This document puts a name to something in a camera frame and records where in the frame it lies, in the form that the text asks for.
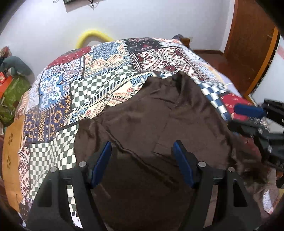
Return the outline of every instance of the wooden baseboard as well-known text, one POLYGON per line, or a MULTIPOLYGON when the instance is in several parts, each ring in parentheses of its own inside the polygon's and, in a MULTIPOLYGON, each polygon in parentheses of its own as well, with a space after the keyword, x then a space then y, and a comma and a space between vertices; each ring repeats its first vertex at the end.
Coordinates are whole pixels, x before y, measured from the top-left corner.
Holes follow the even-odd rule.
POLYGON ((216 51, 216 50, 193 50, 196 54, 219 54, 223 55, 222 51, 216 51))

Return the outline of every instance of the brown fleece cloth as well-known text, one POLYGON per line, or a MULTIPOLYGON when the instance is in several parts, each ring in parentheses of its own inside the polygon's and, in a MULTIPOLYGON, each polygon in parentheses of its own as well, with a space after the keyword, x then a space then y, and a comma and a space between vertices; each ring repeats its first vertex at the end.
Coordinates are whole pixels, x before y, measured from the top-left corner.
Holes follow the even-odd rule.
MULTIPOLYGON (((167 79, 148 77, 126 102, 81 120, 74 143, 77 162, 108 140, 115 151, 94 200, 114 230, 177 230, 195 191, 184 183, 171 153, 176 140, 212 167, 230 165, 248 173, 254 166, 257 179, 268 171, 181 72, 167 79)), ((216 196, 214 190, 212 202, 216 196)), ((207 224, 213 215, 210 209, 207 224)))

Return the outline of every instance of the checkered fabric pattern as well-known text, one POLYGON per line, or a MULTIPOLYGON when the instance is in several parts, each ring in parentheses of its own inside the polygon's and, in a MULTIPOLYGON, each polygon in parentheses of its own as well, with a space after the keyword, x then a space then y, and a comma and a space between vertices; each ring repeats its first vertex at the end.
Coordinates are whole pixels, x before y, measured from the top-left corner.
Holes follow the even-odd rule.
POLYGON ((103 75, 87 77, 71 83, 72 108, 82 106, 89 102, 99 92, 110 90, 111 85, 132 77, 138 73, 132 69, 131 64, 122 66, 118 70, 110 70, 103 75))
POLYGON ((72 185, 66 185, 71 216, 78 216, 72 185))
POLYGON ((30 181, 28 198, 35 199, 40 185, 52 166, 59 170, 73 168, 76 157, 73 152, 79 124, 58 131, 49 143, 30 144, 30 181))
POLYGON ((224 120, 228 120, 231 116, 227 111, 223 102, 219 98, 219 95, 226 92, 224 85, 218 83, 213 84, 211 82, 203 82, 200 80, 194 80, 194 82, 201 88, 202 93, 209 99, 211 104, 217 109, 219 114, 224 120))

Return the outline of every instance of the gray stuffed toy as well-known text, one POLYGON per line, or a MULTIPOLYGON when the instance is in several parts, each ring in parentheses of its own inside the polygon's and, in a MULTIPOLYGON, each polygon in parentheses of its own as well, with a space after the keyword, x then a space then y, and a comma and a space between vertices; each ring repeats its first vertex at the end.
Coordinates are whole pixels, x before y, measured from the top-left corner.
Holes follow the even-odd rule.
POLYGON ((2 62, 0 72, 9 70, 14 77, 16 74, 28 76, 32 70, 17 56, 9 56, 2 62))

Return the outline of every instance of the metal screw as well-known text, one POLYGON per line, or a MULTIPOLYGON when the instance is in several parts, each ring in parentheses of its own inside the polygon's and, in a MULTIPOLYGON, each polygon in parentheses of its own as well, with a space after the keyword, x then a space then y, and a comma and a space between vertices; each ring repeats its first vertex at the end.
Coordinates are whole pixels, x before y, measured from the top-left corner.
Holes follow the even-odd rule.
POLYGON ((263 130, 261 128, 258 128, 257 130, 258 130, 259 134, 263 133, 263 130))
POLYGON ((272 153, 272 147, 271 147, 270 145, 267 147, 267 151, 268 151, 269 153, 272 153))
POLYGON ((85 167, 87 165, 87 163, 85 162, 85 161, 81 161, 80 163, 79 163, 79 166, 80 167, 85 167))
POLYGON ((198 165, 202 168, 204 168, 206 166, 206 163, 203 161, 198 162, 198 165))
POLYGON ((233 167, 228 167, 229 172, 234 172, 235 169, 233 167))
POLYGON ((51 167, 51 168, 50 168, 50 171, 51 171, 51 172, 55 172, 56 170, 57 170, 57 167, 51 167))

